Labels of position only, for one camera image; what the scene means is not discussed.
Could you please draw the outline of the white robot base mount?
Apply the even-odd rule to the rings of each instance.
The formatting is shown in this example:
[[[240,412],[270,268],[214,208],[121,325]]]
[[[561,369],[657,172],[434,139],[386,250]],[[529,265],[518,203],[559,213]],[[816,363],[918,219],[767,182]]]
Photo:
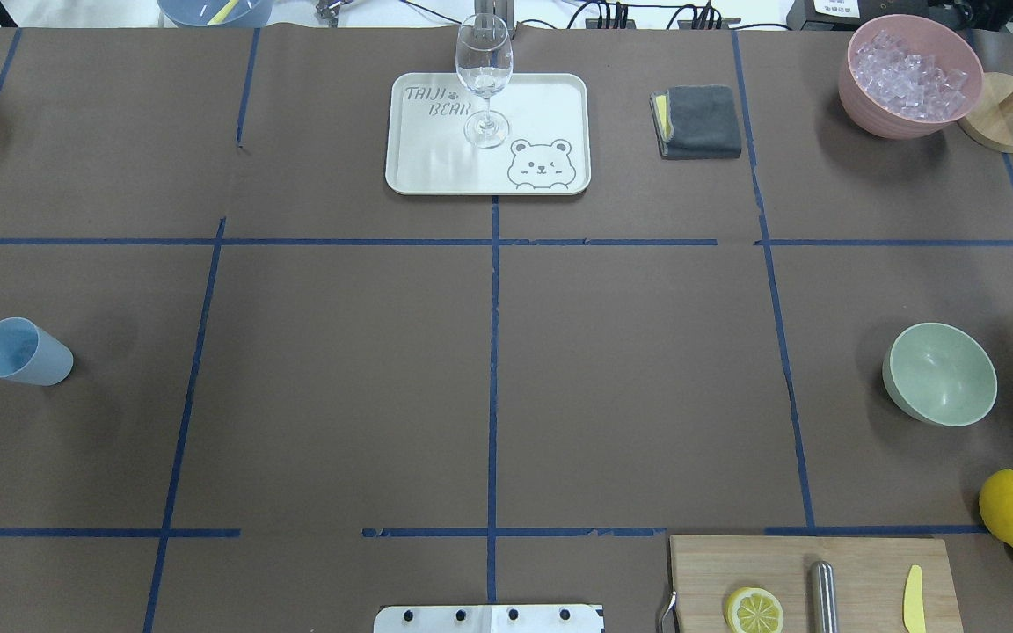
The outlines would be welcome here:
[[[374,632],[603,632],[603,608],[590,604],[389,606]]]

